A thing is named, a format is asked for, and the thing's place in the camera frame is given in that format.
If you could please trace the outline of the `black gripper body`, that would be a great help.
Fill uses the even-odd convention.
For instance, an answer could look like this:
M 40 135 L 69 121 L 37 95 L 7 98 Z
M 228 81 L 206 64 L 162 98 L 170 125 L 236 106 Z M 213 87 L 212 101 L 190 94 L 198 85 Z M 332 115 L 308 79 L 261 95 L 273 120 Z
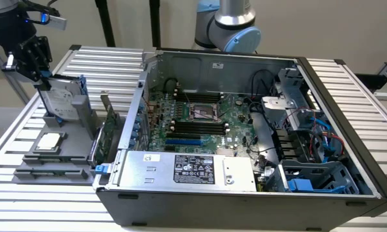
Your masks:
M 36 36 L 37 30 L 26 21 L 28 17 L 28 13 L 0 13 L 0 46 L 5 53 Z

